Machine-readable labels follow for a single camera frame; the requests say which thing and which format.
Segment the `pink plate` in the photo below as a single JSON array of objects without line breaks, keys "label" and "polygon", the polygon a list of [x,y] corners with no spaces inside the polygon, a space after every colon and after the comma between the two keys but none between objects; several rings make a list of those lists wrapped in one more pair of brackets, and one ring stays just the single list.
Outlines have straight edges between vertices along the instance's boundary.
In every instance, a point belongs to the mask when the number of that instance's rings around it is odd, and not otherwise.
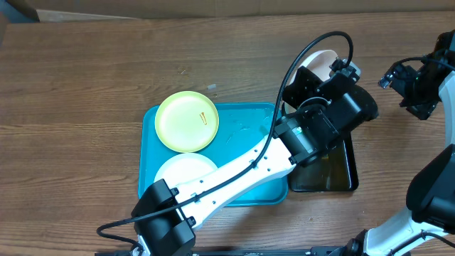
[{"label": "pink plate", "polygon": [[293,72],[287,85],[318,85],[330,78],[330,66],[338,59],[334,50],[318,50],[305,58]]}]

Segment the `yellow plate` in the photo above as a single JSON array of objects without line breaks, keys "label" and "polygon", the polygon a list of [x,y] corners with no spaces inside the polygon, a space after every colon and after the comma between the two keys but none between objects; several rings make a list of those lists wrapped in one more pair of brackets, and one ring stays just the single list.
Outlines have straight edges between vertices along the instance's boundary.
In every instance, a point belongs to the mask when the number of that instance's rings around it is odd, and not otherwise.
[{"label": "yellow plate", "polygon": [[181,91],[158,107],[155,131],[159,140],[179,153],[200,151],[214,140],[220,123],[218,110],[205,95]]}]

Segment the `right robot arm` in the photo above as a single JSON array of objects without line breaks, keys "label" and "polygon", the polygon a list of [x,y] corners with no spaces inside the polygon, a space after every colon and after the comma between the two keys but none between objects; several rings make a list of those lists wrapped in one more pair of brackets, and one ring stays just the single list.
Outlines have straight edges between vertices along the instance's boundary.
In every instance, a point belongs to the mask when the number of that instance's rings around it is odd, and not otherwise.
[{"label": "right robot arm", "polygon": [[434,50],[418,60],[419,70],[408,65],[409,58],[393,63],[378,84],[398,92],[400,106],[420,120],[442,103],[444,150],[412,179],[399,213],[362,231],[333,255],[409,255],[433,238],[454,246],[445,238],[454,233],[454,32],[440,34]]}]

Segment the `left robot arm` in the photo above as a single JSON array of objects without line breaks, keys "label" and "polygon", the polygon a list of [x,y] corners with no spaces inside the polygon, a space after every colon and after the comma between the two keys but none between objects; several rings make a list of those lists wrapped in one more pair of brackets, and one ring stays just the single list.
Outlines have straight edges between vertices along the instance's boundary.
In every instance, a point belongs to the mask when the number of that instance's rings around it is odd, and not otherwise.
[{"label": "left robot arm", "polygon": [[301,66],[282,92],[294,112],[274,118],[257,145],[207,174],[152,183],[132,211],[139,240],[134,255],[187,255],[196,243],[194,231],[221,208],[296,166],[312,164],[375,119],[378,106],[356,84],[359,77],[352,65],[332,66],[327,80]]}]

